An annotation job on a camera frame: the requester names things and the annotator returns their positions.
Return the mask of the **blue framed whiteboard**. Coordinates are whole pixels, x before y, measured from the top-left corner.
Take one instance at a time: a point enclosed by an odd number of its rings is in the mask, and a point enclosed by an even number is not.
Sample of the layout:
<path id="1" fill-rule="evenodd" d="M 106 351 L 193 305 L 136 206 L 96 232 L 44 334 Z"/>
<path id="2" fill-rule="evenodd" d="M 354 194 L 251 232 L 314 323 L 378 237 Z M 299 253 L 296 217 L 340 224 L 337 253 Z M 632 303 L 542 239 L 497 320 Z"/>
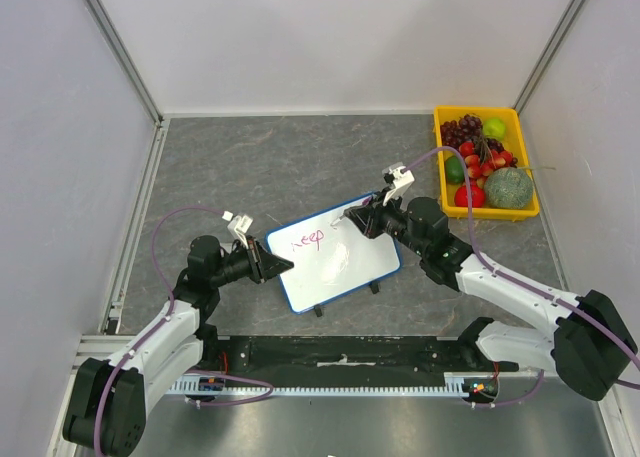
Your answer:
<path id="1" fill-rule="evenodd" d="M 268 250 L 294 263 L 280 275 L 292 312 L 305 313 L 401 269 L 401 255 L 391 237 L 383 234 L 370 240 L 345 218 L 335 228 L 330 226 L 368 197 L 361 195 L 266 234 Z"/>

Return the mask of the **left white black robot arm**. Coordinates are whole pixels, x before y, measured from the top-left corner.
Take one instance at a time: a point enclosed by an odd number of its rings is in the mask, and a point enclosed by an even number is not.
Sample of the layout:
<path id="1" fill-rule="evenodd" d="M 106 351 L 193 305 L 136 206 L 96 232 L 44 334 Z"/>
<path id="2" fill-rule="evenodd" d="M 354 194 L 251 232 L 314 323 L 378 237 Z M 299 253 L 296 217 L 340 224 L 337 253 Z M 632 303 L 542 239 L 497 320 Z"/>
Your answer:
<path id="1" fill-rule="evenodd" d="M 293 267 L 253 237 L 232 251 L 210 235 L 194 239 L 160 313 L 120 350 L 78 368 L 63 438 L 98 456 L 130 455 L 169 388 L 191 368 L 208 370 L 218 362 L 217 330 L 207 321 L 221 287 L 241 279 L 261 284 Z"/>

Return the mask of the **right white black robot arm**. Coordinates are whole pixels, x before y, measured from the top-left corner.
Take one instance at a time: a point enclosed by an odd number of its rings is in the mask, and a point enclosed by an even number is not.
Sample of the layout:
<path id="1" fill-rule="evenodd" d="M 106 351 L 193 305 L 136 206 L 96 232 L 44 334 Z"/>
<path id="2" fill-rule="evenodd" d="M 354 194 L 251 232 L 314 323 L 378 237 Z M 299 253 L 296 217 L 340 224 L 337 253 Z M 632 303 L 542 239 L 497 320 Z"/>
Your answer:
<path id="1" fill-rule="evenodd" d="M 629 365 L 639 363 L 638 346 L 609 297 L 591 290 L 581 296 L 522 276 L 456 237 L 436 200 L 369 198 L 344 218 L 368 239 L 393 238 L 420 258 L 426 276 L 439 285 L 475 296 L 526 322 L 512 327 L 479 319 L 472 337 L 458 345 L 467 369 L 491 361 L 556 374 L 579 395 L 600 401 Z"/>

